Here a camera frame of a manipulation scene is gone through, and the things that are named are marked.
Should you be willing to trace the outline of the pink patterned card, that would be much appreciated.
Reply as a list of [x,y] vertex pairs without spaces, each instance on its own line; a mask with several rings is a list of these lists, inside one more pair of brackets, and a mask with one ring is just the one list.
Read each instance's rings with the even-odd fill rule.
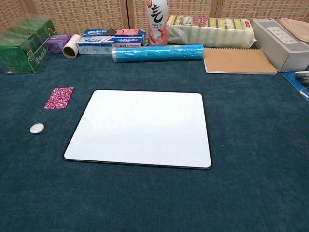
[[54,88],[44,109],[65,109],[73,91],[73,87]]

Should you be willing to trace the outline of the small white bottle cap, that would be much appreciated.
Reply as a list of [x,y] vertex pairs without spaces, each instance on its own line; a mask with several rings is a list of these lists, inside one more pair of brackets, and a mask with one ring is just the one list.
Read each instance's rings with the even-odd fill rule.
[[44,130],[44,125],[42,123],[36,123],[32,125],[29,129],[30,133],[32,134],[39,134],[43,132],[43,130]]

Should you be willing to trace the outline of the white board with black edge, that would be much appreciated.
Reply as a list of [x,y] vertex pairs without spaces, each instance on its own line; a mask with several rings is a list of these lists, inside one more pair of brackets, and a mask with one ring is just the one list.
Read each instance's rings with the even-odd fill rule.
[[63,154],[66,161],[209,169],[203,96],[93,91]]

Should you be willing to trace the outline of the blue cling film roll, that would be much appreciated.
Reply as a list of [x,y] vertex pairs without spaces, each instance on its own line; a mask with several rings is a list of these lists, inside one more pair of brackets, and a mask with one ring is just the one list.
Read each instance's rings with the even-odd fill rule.
[[116,63],[201,60],[204,56],[203,45],[169,45],[120,47],[112,49]]

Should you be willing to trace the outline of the white blue toothpaste box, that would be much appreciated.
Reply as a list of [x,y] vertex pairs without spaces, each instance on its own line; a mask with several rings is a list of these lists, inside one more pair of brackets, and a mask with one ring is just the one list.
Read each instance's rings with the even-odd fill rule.
[[78,51],[81,55],[111,55],[114,47],[140,46],[143,46],[142,36],[93,36],[81,37],[77,41]]

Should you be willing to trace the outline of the white pink drink bottle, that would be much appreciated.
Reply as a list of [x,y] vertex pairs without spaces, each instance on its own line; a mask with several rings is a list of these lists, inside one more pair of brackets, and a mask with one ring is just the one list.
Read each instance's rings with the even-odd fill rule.
[[167,0],[147,0],[150,46],[167,45],[167,19],[169,7]]

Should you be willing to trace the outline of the teal table cloth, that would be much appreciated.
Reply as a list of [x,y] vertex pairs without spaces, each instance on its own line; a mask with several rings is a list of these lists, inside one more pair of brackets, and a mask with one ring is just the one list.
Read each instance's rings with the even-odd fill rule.
[[[44,109],[65,87],[67,107]],[[95,89],[201,93],[212,167],[64,161]],[[202,61],[51,55],[36,74],[0,69],[0,232],[309,232],[309,101],[280,73],[208,74]]]

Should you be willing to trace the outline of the blue pink cookie box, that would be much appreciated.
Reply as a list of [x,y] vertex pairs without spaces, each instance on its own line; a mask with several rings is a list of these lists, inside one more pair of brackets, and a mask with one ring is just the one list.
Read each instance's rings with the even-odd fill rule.
[[93,36],[121,36],[121,37],[145,37],[147,33],[141,29],[87,29],[82,33],[83,37]]

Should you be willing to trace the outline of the brown spiral notebook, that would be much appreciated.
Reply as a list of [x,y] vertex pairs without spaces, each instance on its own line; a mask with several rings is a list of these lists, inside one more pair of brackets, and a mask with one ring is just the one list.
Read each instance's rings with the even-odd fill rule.
[[277,74],[260,49],[205,48],[204,65],[207,73]]

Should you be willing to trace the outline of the pack of yellow sponges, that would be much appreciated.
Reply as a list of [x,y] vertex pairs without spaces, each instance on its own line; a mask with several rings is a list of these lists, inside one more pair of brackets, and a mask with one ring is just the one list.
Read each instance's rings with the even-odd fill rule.
[[173,44],[202,44],[216,48],[250,48],[256,41],[247,19],[171,15],[167,38]]

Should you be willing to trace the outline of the woven bamboo folding screen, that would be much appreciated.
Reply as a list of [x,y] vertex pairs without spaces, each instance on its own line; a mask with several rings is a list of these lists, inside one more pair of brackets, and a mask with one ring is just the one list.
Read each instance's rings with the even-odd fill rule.
[[[309,22],[309,0],[167,0],[170,15],[289,18]],[[46,15],[60,34],[85,29],[148,30],[146,0],[0,0],[0,32],[25,14]]]

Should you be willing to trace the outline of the small purple box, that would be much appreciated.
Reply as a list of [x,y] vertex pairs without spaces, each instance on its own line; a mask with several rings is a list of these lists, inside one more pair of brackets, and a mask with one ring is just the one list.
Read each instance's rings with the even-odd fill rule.
[[47,46],[52,54],[62,54],[62,50],[72,36],[70,34],[53,35],[47,40]]

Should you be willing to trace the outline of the grey power strip box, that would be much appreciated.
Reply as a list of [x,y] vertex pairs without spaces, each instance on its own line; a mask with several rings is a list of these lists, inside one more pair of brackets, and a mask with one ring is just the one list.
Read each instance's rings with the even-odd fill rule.
[[276,20],[253,19],[251,26],[256,39],[254,45],[279,72],[303,71],[309,66],[309,45]]

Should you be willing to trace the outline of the clear box of green tea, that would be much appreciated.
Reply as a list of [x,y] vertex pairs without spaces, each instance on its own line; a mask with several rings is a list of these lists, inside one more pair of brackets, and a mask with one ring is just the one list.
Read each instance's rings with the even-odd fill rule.
[[0,66],[7,74],[36,73],[49,58],[47,41],[56,30],[50,18],[24,18],[0,33]]

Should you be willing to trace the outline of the blue binder clip pack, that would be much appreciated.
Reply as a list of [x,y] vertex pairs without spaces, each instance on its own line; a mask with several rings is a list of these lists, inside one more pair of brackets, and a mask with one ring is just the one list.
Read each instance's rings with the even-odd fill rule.
[[309,101],[309,71],[284,72],[283,77]]

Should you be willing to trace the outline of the beige lidded food container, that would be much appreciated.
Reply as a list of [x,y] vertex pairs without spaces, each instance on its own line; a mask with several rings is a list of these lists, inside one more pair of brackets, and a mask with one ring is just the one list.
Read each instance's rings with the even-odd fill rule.
[[309,43],[309,23],[288,18],[281,18],[279,23],[297,39]]

